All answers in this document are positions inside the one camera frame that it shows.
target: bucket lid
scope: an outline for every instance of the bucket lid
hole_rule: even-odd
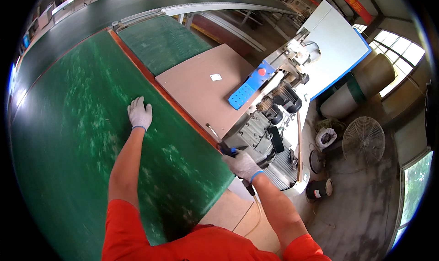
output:
[[[332,180],[330,178],[326,181],[325,189],[326,195],[330,196],[332,194]]]

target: white glove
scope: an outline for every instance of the white glove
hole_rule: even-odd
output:
[[[143,100],[144,98],[141,96],[131,102],[131,105],[128,106],[128,117],[133,128],[142,127],[146,132],[152,122],[152,106],[148,104],[145,109]]]
[[[263,171],[258,165],[256,165],[255,161],[249,154],[242,150],[236,151],[238,154],[235,158],[224,154],[222,160],[226,162],[231,172],[251,183],[253,178]]]

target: person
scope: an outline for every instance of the person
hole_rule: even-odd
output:
[[[118,155],[108,185],[108,208],[102,260],[279,260],[227,229],[197,225],[183,238],[150,246],[140,222],[137,180],[143,137],[152,122],[152,107],[138,97],[128,106],[133,126]],[[223,156],[229,169],[256,188],[266,217],[276,232],[285,261],[327,261],[311,238],[292,202],[245,152]]]

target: machine knob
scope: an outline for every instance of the machine knob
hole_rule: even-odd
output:
[[[260,76],[264,76],[265,73],[266,73],[266,70],[265,70],[263,67],[260,68],[260,69],[258,70],[258,74],[259,74]]]

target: blue perforated guard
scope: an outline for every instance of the blue perforated guard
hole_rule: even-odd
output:
[[[266,70],[265,75],[261,76],[258,70],[264,68]],[[234,92],[228,99],[230,105],[235,110],[239,110],[245,102],[247,102],[250,97],[262,86],[264,82],[270,78],[270,75],[275,72],[275,69],[267,63],[267,61],[262,61],[261,64],[249,75],[247,81],[242,84],[239,89]]]

